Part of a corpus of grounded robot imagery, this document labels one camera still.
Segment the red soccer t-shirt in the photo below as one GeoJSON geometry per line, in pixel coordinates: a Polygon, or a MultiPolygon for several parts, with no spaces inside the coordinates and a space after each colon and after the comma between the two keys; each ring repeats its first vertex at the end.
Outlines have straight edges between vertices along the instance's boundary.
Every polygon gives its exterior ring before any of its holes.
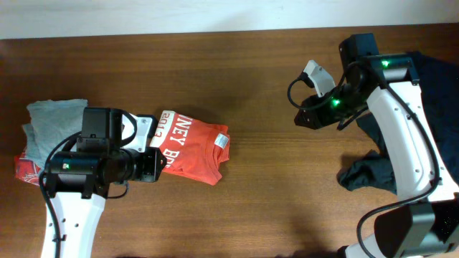
{"type": "Polygon", "coordinates": [[[222,178],[219,165],[230,159],[226,125],[205,123],[171,110],[162,112],[150,146],[166,157],[163,172],[212,186],[222,178]]]}

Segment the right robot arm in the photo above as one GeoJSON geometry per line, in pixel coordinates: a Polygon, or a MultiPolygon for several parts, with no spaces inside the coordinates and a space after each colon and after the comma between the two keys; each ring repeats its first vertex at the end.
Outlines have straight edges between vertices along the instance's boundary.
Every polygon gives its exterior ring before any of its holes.
{"type": "Polygon", "coordinates": [[[316,92],[297,105],[295,124],[345,128],[369,111],[382,132],[397,202],[369,212],[374,231],[338,250],[339,257],[428,257],[458,248],[458,185],[445,167],[422,106],[420,78],[407,54],[381,54],[373,34],[339,46],[335,82],[310,60],[299,75],[316,92]]]}

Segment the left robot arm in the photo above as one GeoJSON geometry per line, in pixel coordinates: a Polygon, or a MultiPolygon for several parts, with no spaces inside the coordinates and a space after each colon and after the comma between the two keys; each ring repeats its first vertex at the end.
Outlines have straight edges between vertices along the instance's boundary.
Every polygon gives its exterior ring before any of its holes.
{"type": "Polygon", "coordinates": [[[157,125],[152,115],[84,109],[82,130],[52,149],[39,176],[47,207],[42,257],[90,257],[110,185],[159,179],[166,157],[148,146],[157,125]]]}

